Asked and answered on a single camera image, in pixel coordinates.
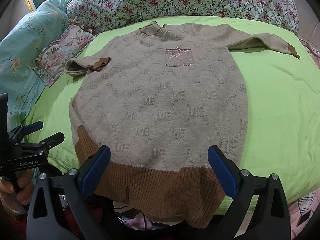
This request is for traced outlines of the beige knit sweater brown trim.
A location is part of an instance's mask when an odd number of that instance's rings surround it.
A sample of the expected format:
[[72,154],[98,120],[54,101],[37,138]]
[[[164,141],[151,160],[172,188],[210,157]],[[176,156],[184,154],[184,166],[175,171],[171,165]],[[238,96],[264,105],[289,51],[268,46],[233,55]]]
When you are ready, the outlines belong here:
[[217,145],[236,164],[243,153],[247,89],[231,51],[248,48],[297,55],[273,34],[152,22],[69,59],[66,73],[84,74],[69,103],[79,163],[102,145],[111,150],[96,194],[207,227],[225,197],[208,148]]

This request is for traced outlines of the teal floral duvet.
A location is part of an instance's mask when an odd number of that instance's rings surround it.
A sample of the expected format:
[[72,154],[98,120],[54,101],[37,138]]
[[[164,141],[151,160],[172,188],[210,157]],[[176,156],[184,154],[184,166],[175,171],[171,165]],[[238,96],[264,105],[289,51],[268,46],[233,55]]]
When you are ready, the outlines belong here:
[[68,27],[70,1],[46,0],[1,41],[1,93],[8,94],[8,128],[22,124],[46,86],[31,67]]

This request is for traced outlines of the lime green bed sheet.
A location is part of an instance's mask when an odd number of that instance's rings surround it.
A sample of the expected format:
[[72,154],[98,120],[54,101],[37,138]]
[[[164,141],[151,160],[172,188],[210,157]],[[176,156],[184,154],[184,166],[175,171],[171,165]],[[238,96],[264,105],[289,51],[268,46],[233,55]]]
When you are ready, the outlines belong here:
[[[249,106],[246,143],[239,167],[262,177],[276,173],[289,203],[319,188],[319,68],[298,37],[259,21],[209,16],[164,17],[101,33],[79,56],[93,55],[115,36],[152,21],[161,26],[228,24],[248,34],[277,35],[295,47],[300,59],[261,48],[231,51],[246,83]],[[56,132],[64,133],[64,142],[49,154],[49,162],[63,172],[78,165],[68,104],[82,78],[63,75],[46,87],[24,121],[44,124],[43,129],[28,136],[30,142]]]

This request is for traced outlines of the pink floral pillow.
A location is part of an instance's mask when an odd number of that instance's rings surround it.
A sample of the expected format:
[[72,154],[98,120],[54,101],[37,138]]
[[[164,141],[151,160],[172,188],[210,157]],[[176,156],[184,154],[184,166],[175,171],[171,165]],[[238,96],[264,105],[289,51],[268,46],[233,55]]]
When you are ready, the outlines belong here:
[[50,87],[64,73],[66,62],[78,56],[95,38],[92,32],[71,24],[58,40],[40,52],[31,68]]

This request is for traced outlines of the pink plaid cloth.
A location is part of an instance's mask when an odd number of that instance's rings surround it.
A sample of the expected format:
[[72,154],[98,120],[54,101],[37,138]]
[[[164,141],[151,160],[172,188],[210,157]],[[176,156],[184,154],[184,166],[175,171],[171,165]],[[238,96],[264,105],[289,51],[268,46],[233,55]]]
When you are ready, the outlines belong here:
[[319,204],[317,193],[311,192],[289,204],[291,239],[295,239],[312,218]]

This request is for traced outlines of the red rose floral quilt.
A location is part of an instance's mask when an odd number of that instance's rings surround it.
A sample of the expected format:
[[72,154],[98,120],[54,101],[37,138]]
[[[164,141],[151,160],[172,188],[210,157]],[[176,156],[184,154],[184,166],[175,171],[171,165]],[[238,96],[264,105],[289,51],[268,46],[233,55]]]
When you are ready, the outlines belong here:
[[254,20],[298,33],[294,0],[71,0],[70,18],[108,31],[166,16],[219,16]]

